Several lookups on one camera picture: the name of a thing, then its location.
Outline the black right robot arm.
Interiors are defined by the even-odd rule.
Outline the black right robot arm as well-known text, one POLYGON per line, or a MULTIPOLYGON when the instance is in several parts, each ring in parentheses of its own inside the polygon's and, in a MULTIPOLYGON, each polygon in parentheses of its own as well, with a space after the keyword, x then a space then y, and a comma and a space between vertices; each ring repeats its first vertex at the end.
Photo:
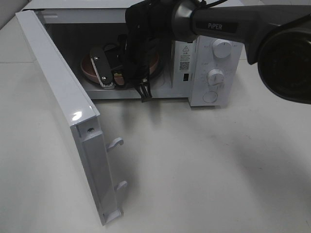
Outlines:
POLYGON ((159 38, 192 42, 208 36, 244 44, 265 86, 278 97, 311 102, 311 8, 308 5, 223 7, 220 0, 144 0, 125 11, 119 37, 124 86, 146 101, 150 44, 159 38))

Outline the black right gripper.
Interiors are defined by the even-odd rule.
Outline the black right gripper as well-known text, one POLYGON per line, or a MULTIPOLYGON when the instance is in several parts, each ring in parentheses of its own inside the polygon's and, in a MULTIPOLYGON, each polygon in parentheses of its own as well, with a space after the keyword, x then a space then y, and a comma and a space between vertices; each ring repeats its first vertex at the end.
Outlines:
POLYGON ((116 44, 104 46, 113 80, 119 72, 123 85, 138 85, 142 102, 152 98, 149 62, 161 37, 170 36, 173 2, 139 2, 125 11, 128 32, 116 44))

